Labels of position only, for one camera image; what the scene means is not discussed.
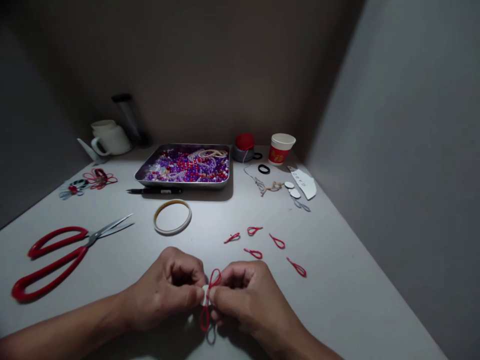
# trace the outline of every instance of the scissor blade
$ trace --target scissor blade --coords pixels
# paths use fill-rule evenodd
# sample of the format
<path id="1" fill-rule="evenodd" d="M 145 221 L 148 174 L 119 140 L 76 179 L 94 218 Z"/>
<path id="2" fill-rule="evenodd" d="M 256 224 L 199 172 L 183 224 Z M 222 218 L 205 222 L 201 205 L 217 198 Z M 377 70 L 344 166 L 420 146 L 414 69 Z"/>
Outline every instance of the scissor blade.
<path id="1" fill-rule="evenodd" d="M 118 219 L 117 221 L 114 221 L 110 224 L 108 224 L 107 226 L 105 226 L 104 228 L 100 229 L 99 231 L 97 231 L 96 233 L 94 233 L 92 236 L 90 236 L 90 240 L 92 239 L 98 239 L 100 236 L 102 236 L 103 233 L 105 233 L 106 231 L 110 230 L 111 228 L 113 227 L 116 227 L 118 224 L 120 224 L 122 221 L 124 221 L 125 219 L 128 219 L 129 217 L 131 217 L 133 214 L 131 213 L 130 215 L 127 215 L 125 217 L 122 217 L 121 219 Z"/>
<path id="2" fill-rule="evenodd" d="M 120 230 L 123 230 L 125 228 L 128 228 L 129 226 L 132 226 L 133 224 L 135 224 L 134 222 L 130 222 L 128 224 L 124 224 L 124 225 L 120 225 L 120 226 L 115 226 L 115 227 L 112 227 L 110 230 L 107 230 L 105 231 L 103 234 L 101 234 L 99 236 L 99 238 L 104 238 L 108 235 L 112 235 L 112 234 L 115 234 L 116 232 L 119 232 Z"/>

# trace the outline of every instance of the metal tray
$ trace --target metal tray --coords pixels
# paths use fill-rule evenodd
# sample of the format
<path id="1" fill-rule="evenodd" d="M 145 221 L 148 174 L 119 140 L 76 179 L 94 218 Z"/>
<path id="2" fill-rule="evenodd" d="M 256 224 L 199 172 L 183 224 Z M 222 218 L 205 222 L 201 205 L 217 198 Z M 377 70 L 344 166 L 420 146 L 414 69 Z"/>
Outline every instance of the metal tray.
<path id="1" fill-rule="evenodd" d="M 148 167 L 153 165 L 160 155 L 168 150 L 181 148 L 184 152 L 195 152 L 199 149 L 214 149 L 224 150 L 228 152 L 228 176 L 221 182 L 171 182 L 171 181 L 150 181 L 143 180 L 147 175 Z M 228 145 L 207 145 L 207 144 L 183 144 L 183 143 L 166 143 L 160 145 L 153 154 L 143 163 L 143 165 L 135 173 L 135 180 L 146 187 L 168 187 L 168 188 L 181 188 L 181 189 L 202 189 L 202 190 L 220 190 L 223 189 L 230 179 L 231 172 L 231 160 L 230 160 L 230 147 Z"/>

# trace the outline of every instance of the white mug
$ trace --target white mug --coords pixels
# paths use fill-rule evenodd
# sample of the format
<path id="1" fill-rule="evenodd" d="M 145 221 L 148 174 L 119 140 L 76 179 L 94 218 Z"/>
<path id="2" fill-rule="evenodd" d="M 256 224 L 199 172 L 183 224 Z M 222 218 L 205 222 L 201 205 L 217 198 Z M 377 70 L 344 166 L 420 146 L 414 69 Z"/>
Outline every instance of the white mug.
<path id="1" fill-rule="evenodd" d="M 132 144 L 125 134 L 125 131 L 117 125 L 114 120 L 100 120 L 91 124 L 93 136 L 91 147 L 99 155 L 120 155 L 128 153 L 132 149 Z M 99 149 L 98 142 L 103 146 L 106 152 Z"/>

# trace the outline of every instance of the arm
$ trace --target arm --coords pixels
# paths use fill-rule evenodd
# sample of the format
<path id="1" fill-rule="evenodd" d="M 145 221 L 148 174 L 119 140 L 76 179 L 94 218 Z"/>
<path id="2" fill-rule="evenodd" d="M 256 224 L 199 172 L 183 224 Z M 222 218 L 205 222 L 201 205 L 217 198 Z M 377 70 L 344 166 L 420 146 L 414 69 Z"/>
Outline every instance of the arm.
<path id="1" fill-rule="evenodd" d="M 202 262 L 168 247 L 126 290 L 0 339 L 0 358 L 81 359 L 126 331 L 153 328 L 197 306 L 205 284 Z"/>
<path id="2" fill-rule="evenodd" d="M 341 359 L 302 325 L 263 261 L 232 262 L 209 298 L 218 326 L 237 319 L 273 359 Z"/>

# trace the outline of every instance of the mug handle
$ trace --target mug handle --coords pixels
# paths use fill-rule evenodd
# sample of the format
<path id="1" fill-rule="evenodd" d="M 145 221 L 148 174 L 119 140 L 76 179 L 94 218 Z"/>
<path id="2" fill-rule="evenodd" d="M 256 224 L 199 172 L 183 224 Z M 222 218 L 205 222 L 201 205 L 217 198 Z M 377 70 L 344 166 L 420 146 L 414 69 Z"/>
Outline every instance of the mug handle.
<path id="1" fill-rule="evenodd" d="M 93 150 L 95 150 L 95 152 L 96 152 L 98 155 L 102 155 L 102 156 L 108 156 L 108 155 L 110 155 L 110 154 L 112 153 L 111 151 L 102 152 L 102 150 L 99 149 L 99 146 L 98 146 L 99 140 L 100 140 L 99 137 L 95 137 L 95 138 L 91 141 L 91 147 L 93 148 Z"/>

